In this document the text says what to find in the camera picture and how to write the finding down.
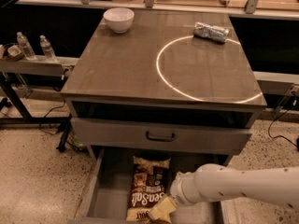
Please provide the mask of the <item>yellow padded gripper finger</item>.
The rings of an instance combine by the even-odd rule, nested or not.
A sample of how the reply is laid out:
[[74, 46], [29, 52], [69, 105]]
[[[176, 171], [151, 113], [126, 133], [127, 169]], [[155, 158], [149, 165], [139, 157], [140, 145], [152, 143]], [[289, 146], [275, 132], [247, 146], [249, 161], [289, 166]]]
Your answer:
[[172, 197], [163, 196], [149, 210], [149, 219], [157, 223], [172, 224], [170, 215], [177, 210], [177, 204]]

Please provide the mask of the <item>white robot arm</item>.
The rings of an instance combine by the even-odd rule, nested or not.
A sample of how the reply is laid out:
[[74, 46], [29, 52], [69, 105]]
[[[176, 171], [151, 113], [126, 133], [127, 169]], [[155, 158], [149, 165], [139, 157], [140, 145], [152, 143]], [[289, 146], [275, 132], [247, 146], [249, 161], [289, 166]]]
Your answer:
[[239, 197], [299, 210], [299, 168], [240, 171], [209, 163], [192, 173], [177, 172], [170, 194], [165, 194], [149, 210], [149, 220], [170, 224], [170, 214], [178, 206], [221, 202]]

